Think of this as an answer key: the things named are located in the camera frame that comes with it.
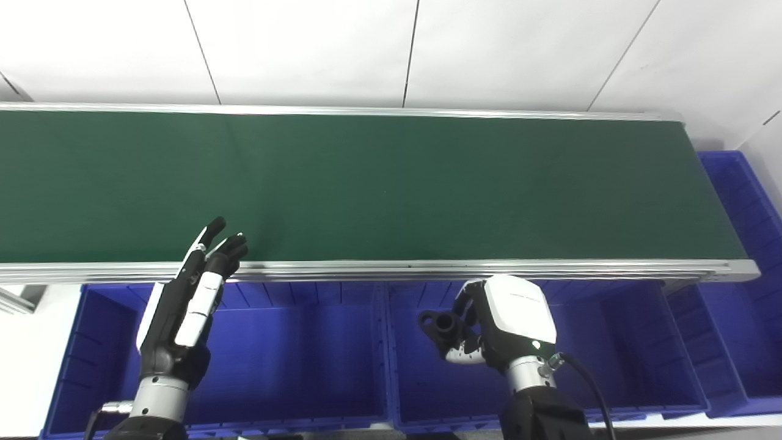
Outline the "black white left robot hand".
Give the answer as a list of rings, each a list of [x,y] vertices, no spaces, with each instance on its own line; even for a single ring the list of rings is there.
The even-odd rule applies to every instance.
[[[190,391],[206,375],[211,359],[206,341],[213,312],[222,300],[227,279],[238,271],[248,253],[242,233],[210,247],[225,226],[221,216],[208,223],[185,252],[174,277],[154,285],[137,332],[141,381],[173,378],[184,382]]]

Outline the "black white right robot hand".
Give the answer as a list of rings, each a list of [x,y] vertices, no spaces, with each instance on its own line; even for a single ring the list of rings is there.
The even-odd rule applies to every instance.
[[[517,276],[467,281],[451,309],[462,334],[448,343],[447,362],[485,363],[505,373],[520,359],[546,361],[556,353],[558,332],[541,288]]]

